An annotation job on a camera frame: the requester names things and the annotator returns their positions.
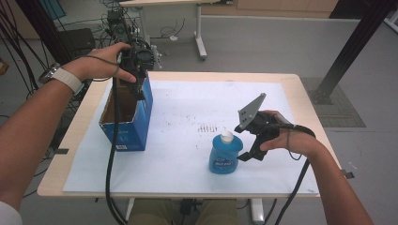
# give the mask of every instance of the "blue cardboard box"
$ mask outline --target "blue cardboard box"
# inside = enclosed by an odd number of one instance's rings
[[[126,86],[119,85],[119,132],[116,151],[144,151],[152,112],[153,97],[149,78],[143,81],[145,100],[137,100]],[[111,90],[105,109],[99,120],[99,126],[111,142],[114,137],[115,108]]]

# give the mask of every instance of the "bottle label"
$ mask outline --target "bottle label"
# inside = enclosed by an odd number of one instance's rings
[[[216,157],[213,160],[213,168],[217,170],[227,170],[235,166],[235,162],[229,158]]]

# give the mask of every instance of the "soap bottle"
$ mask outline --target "soap bottle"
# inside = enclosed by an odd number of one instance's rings
[[[228,174],[237,168],[237,154],[243,148],[243,142],[230,131],[225,130],[213,139],[209,169],[216,174]]]

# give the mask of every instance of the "white bottle cap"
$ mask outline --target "white bottle cap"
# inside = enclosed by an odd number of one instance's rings
[[[223,143],[231,143],[232,140],[234,140],[234,135],[230,131],[225,130],[222,132],[222,142]]]

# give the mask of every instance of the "white sleeve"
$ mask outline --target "white sleeve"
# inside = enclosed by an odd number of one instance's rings
[[[22,225],[23,219],[10,205],[0,202],[0,225]]]

